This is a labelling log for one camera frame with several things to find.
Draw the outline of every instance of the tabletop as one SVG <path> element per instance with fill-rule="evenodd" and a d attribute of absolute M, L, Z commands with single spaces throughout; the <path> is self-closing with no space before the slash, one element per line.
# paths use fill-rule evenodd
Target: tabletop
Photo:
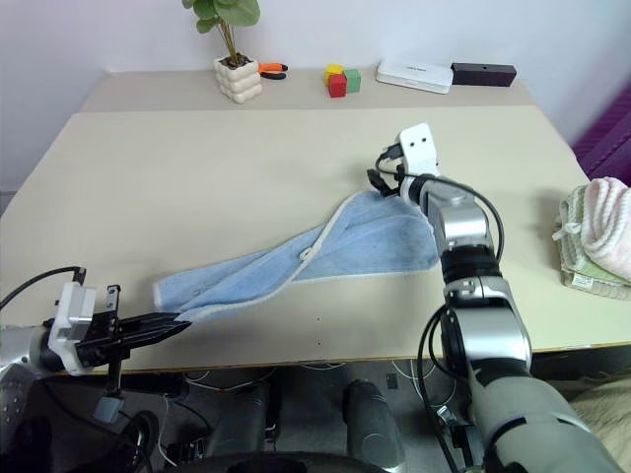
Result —
<path fill-rule="evenodd" d="M 276 109 L 271 98 L 238 106 L 213 96 L 208 103 L 221 106 L 200 109 L 188 92 L 161 102 L 164 84 L 149 88 L 155 101 L 131 94 L 127 110 L 121 97 L 112 98 L 133 91 L 141 77 L 177 83 L 177 73 L 152 74 L 105 79 L 14 197 L 0 221 L 3 295 L 41 271 L 78 264 L 88 268 L 86 284 L 99 289 L 98 304 L 106 285 L 119 284 L 121 316 L 151 311 L 157 280 L 277 245 L 324 222 L 346 196 L 369 188 L 365 169 L 382 148 L 401 129 L 425 121 L 441 172 L 483 192 L 502 215 L 501 269 L 533 348 L 631 340 L 628 303 L 561 284 L 554 219 L 559 201 L 587 179 L 521 86 L 514 96 L 472 88 L 453 90 L 448 99 L 379 85 L 384 94 L 420 95 L 414 106 L 399 96 L 359 98 L 376 87 L 367 78 L 356 100 L 334 101 L 322 87 L 314 93 L 322 105 L 311 107 L 296 103 L 316 103 L 314 94 L 279 99 L 284 105 Z M 201 84 L 200 73 L 181 74 L 183 91 Z M 316 80 L 309 73 L 302 78 Z M 261 99 L 285 94 L 282 84 L 264 87 Z M 478 103 L 478 93 L 491 104 Z M 63 280 L 30 288 L 7 306 L 2 323 L 30 325 L 53 316 Z M 442 301 L 438 267 L 294 283 L 260 305 L 134 350 L 123 368 L 412 358 Z"/>

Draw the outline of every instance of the green leaf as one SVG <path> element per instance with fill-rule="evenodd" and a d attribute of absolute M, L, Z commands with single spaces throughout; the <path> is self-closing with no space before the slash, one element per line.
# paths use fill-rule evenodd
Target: green leaf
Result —
<path fill-rule="evenodd" d="M 217 16 L 212 0 L 194 0 L 193 11 L 202 20 L 212 20 Z"/>
<path fill-rule="evenodd" d="M 215 4 L 217 14 L 229 25 L 251 27 L 260 17 L 260 9 L 256 0 L 236 0 L 231 6 L 221 2 Z"/>
<path fill-rule="evenodd" d="M 212 18 L 210 20 L 199 20 L 197 21 L 197 30 L 204 34 L 208 33 L 212 30 L 212 28 L 217 25 L 221 20 L 219 17 Z"/>

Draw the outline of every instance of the yellow block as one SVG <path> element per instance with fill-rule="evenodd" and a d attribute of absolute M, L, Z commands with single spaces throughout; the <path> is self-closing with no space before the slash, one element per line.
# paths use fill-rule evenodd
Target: yellow block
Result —
<path fill-rule="evenodd" d="M 329 64 L 326 66 L 326 72 L 324 72 L 324 84 L 328 87 L 328 78 L 333 74 L 341 74 L 344 72 L 344 66 L 339 64 Z"/>

